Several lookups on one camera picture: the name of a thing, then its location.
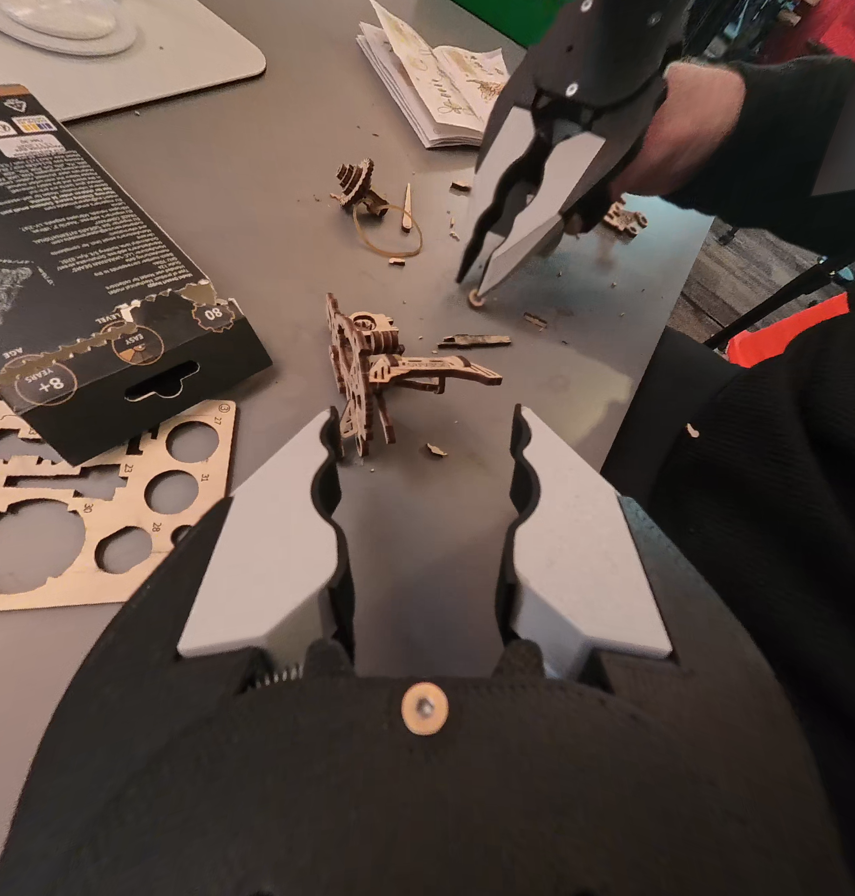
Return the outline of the stepped wooden gear stack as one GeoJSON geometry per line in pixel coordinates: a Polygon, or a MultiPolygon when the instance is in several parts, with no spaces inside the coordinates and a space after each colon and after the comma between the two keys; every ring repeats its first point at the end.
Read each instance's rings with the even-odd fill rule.
{"type": "Polygon", "coordinates": [[[331,198],[350,215],[363,206],[368,215],[382,218],[389,210],[389,204],[373,188],[374,171],[375,162],[371,158],[357,164],[340,165],[336,172],[340,191],[330,194],[331,198]]]}

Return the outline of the person's dark clothing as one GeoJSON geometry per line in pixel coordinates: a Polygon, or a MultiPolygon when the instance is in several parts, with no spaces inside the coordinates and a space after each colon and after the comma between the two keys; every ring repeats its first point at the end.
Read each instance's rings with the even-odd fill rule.
{"type": "Polygon", "coordinates": [[[602,475],[777,674],[855,876],[855,283],[848,304],[748,368],[666,328],[602,475]]]}

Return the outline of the black cardboard box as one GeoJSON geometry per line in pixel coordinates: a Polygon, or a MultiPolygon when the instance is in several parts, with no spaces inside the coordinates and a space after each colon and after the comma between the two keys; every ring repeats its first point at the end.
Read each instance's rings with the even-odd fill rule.
{"type": "Polygon", "coordinates": [[[0,399],[77,465],[272,365],[237,303],[0,85],[0,399]]]}

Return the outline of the wooden buggy model assembly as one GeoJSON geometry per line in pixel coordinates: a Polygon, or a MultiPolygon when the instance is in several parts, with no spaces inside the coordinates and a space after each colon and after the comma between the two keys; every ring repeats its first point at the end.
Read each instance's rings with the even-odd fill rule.
{"type": "Polygon", "coordinates": [[[399,328],[391,317],[373,312],[346,315],[332,293],[327,293],[325,300],[332,367],[346,401],[340,422],[341,439],[353,440],[361,458],[369,453],[375,420],[380,422],[385,442],[396,441],[384,397],[388,388],[440,395],[449,378],[488,386],[502,382],[501,375],[461,355],[406,355],[399,328]]]}

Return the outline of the small wooden frame part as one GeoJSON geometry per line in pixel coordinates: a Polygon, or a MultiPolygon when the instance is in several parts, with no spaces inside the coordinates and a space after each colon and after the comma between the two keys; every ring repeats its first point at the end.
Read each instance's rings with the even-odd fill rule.
{"type": "Polygon", "coordinates": [[[645,230],[648,219],[641,211],[628,209],[621,198],[609,206],[602,223],[621,236],[635,238],[645,230]]]}

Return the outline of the green box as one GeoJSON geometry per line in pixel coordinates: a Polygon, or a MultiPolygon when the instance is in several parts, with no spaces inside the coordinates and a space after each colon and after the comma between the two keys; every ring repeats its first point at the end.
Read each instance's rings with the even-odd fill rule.
{"type": "Polygon", "coordinates": [[[567,1],[454,1],[519,46],[539,42],[567,1]]]}

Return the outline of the laser-cut plywood part sheet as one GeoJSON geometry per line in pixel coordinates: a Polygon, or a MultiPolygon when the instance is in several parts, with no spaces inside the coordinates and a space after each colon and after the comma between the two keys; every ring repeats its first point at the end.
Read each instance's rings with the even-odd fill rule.
{"type": "Polygon", "coordinates": [[[126,602],[173,549],[175,534],[193,527],[226,495],[235,421],[233,401],[207,400],[166,420],[156,431],[142,434],[134,452],[129,445],[119,446],[81,466],[44,459],[38,448],[30,455],[0,459],[0,513],[32,501],[59,501],[83,521],[85,533],[81,550],[63,574],[30,591],[0,595],[0,612],[126,602]],[[218,442],[205,460],[179,461],[167,440],[177,428],[192,423],[211,428],[218,442]],[[64,489],[54,487],[57,476],[79,476],[95,466],[118,467],[124,485],[116,489],[114,497],[83,497],[78,490],[69,497],[64,489]],[[170,472],[189,475],[197,493],[186,509],[166,514],[151,508],[148,495],[153,479],[170,472]],[[138,529],[151,538],[151,553],[123,573],[109,573],[98,562],[100,545],[128,529],[138,529]]]}

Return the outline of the clear plastic blister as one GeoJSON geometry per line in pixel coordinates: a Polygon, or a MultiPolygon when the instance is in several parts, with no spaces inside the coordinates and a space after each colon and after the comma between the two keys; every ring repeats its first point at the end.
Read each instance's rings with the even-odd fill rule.
{"type": "Polygon", "coordinates": [[[0,33],[61,55],[106,57],[129,50],[138,30],[119,2],[0,1],[0,33]]]}

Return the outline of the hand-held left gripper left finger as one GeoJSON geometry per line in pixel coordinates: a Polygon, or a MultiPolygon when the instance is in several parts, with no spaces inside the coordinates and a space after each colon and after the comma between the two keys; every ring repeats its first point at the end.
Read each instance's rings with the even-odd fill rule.
{"type": "Polygon", "coordinates": [[[341,454],[340,415],[326,409],[237,488],[178,639],[182,658],[255,648],[289,674],[325,639],[355,662],[355,590],[333,517],[341,454]]]}

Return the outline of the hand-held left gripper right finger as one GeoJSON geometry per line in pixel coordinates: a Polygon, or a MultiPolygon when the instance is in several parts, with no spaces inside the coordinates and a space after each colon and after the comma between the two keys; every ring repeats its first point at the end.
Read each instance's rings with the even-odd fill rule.
{"type": "Polygon", "coordinates": [[[578,679],[593,651],[671,658],[619,493],[520,404],[510,450],[517,516],[500,564],[502,636],[536,644],[554,679],[578,679]]]}

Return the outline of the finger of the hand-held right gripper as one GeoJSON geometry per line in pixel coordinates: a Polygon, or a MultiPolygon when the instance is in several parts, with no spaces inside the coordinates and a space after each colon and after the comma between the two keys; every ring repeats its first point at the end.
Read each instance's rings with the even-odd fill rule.
{"type": "Polygon", "coordinates": [[[537,251],[560,238],[563,207],[604,145],[586,131],[566,136],[551,149],[535,130],[531,151],[539,155],[539,184],[533,199],[514,219],[511,233],[490,254],[479,288],[489,293],[537,251]]]}
{"type": "Polygon", "coordinates": [[[506,238],[514,219],[527,204],[529,185],[524,178],[535,140],[531,113],[513,106],[492,141],[481,149],[459,229],[463,245],[456,283],[461,284],[482,252],[487,235],[506,238]]]}

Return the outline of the black tripod stand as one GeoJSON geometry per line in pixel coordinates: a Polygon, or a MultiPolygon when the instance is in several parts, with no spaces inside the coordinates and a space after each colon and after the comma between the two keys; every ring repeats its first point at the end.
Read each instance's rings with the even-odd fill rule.
{"type": "Polygon", "coordinates": [[[759,323],[763,318],[775,313],[792,301],[823,288],[832,282],[841,270],[853,263],[855,263],[855,254],[852,252],[839,253],[820,259],[812,267],[797,275],[786,285],[781,286],[755,308],[719,329],[702,344],[711,350],[721,350],[732,338],[759,323]]]}

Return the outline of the red plastic crate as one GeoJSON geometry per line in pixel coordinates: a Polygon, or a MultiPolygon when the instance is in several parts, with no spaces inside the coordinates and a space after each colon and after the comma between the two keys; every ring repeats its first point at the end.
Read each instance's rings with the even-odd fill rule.
{"type": "Polygon", "coordinates": [[[788,2],[778,12],[757,61],[783,63],[811,55],[855,61],[855,1],[788,2]]]}

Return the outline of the person's right hand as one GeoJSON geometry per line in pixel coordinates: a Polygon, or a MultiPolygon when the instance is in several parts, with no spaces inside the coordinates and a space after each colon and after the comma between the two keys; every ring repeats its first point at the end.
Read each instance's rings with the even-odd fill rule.
{"type": "Polygon", "coordinates": [[[614,178],[610,197],[668,196],[706,165],[740,117],[746,86],[734,69],[677,61],[665,72],[667,96],[639,153],[614,178]]]}

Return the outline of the orange-red plastic item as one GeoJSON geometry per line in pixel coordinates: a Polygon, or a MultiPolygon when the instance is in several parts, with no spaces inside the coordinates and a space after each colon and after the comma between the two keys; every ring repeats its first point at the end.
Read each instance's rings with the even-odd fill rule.
{"type": "Polygon", "coordinates": [[[725,358],[731,364],[749,368],[784,353],[788,344],[803,331],[821,322],[848,313],[848,297],[844,292],[830,297],[812,308],[769,324],[759,330],[744,330],[735,335],[726,346],[725,358]]]}

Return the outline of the person's right forearm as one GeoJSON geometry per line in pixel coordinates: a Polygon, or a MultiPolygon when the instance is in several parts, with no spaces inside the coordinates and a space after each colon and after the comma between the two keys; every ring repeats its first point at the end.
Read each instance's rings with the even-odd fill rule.
{"type": "Polygon", "coordinates": [[[855,189],[814,196],[828,145],[855,82],[855,61],[808,56],[776,65],[690,64],[744,88],[735,122],[678,189],[678,207],[739,229],[768,230],[818,255],[855,259],[855,189]]]}

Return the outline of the tan rubber band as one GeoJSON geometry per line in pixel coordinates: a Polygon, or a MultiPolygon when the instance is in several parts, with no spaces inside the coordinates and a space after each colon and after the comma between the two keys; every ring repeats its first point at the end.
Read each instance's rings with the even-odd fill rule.
{"type": "Polygon", "coordinates": [[[359,220],[360,211],[365,211],[365,210],[366,210],[366,206],[364,204],[360,203],[360,204],[356,205],[352,211],[352,220],[353,220],[355,232],[358,236],[358,239],[366,249],[368,249],[370,252],[372,252],[376,255],[379,255],[380,257],[385,258],[389,261],[392,259],[399,259],[400,261],[407,261],[411,258],[415,258],[415,257],[421,255],[421,253],[424,250],[424,234],[423,234],[423,230],[420,227],[420,224],[418,223],[417,219],[414,217],[414,215],[412,213],[405,212],[404,207],[399,206],[399,205],[394,205],[394,204],[384,204],[383,206],[379,207],[379,210],[398,210],[401,213],[407,215],[408,218],[410,218],[412,230],[414,230],[415,233],[417,234],[418,242],[417,242],[417,246],[415,248],[408,249],[408,250],[402,250],[402,249],[397,250],[397,249],[384,249],[381,246],[375,244],[372,240],[370,240],[370,238],[366,234],[366,230],[364,229],[364,226],[362,225],[362,223],[360,223],[360,220],[359,220]]]}

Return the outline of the small instruction booklet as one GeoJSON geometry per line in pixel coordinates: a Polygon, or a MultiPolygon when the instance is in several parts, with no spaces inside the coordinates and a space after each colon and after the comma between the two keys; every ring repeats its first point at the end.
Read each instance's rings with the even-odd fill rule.
{"type": "Polygon", "coordinates": [[[360,22],[356,43],[428,150],[478,148],[509,80],[502,51],[431,47],[378,2],[378,25],[360,22]]]}

